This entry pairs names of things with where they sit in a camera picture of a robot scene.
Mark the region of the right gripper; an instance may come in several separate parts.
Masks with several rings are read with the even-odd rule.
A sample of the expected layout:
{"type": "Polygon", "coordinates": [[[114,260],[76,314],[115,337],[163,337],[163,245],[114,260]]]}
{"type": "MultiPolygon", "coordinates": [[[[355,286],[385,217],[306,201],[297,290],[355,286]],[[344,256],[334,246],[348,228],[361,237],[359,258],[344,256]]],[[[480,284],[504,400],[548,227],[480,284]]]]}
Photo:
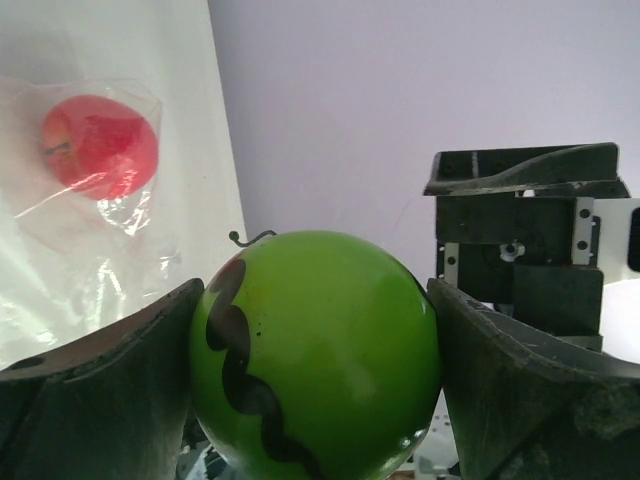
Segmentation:
{"type": "Polygon", "coordinates": [[[613,142],[437,153],[423,194],[440,196],[438,278],[551,335],[598,334],[604,275],[589,197],[631,196],[618,158],[613,142]],[[525,190],[547,196],[508,193],[525,190]]]}

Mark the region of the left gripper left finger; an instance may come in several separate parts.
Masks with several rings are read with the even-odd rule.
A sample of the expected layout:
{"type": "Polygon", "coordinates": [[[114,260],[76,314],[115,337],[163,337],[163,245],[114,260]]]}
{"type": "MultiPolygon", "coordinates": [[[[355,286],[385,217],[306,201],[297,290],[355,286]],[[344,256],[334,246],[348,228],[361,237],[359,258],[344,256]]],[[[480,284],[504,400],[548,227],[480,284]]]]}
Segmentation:
{"type": "Polygon", "coordinates": [[[171,479],[190,404],[191,279],[1,372],[4,479],[171,479]]]}

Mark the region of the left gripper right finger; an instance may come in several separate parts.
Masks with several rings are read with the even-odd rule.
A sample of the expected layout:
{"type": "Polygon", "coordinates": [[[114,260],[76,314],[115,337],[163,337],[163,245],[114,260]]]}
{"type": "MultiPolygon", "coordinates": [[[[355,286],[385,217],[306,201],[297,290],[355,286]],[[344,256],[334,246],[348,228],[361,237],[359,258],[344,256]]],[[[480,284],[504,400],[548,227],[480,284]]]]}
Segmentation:
{"type": "Polygon", "coordinates": [[[465,479],[636,479],[639,367],[568,343],[431,279],[465,479]]]}

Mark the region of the clear zip top bag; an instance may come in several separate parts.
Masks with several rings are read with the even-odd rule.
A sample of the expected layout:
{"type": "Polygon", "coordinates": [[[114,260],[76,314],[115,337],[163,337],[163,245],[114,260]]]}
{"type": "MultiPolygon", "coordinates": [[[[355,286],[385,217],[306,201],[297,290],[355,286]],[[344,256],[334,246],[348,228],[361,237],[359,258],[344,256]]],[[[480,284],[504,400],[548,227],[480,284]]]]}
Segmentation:
{"type": "Polygon", "coordinates": [[[142,82],[1,81],[1,363],[77,340],[171,290],[181,253],[158,217],[158,171],[135,193],[94,200],[46,164],[42,123],[58,103],[99,95],[140,113],[160,147],[162,104],[142,82]]]}

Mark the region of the fake green fruit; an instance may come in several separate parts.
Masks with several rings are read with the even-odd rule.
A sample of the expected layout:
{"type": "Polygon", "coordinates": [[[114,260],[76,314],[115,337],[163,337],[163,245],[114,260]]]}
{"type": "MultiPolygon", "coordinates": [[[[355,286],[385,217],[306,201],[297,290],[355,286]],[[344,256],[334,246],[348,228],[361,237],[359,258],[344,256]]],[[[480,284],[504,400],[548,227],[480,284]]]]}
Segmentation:
{"type": "Polygon", "coordinates": [[[436,312],[384,249],[345,233],[266,232],[194,311],[191,395],[244,479],[385,479],[440,394],[436,312]]]}

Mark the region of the fake red fruit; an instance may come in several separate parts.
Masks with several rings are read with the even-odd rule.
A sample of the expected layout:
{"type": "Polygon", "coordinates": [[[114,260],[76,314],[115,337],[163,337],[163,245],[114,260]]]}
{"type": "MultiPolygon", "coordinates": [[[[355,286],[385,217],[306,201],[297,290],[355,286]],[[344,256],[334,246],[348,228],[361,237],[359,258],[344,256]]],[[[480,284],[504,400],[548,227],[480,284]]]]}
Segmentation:
{"type": "Polygon", "coordinates": [[[94,200],[135,193],[154,177],[159,164],[158,138],[149,121],[99,95],[58,103],[43,120],[41,138],[55,177],[94,200]]]}

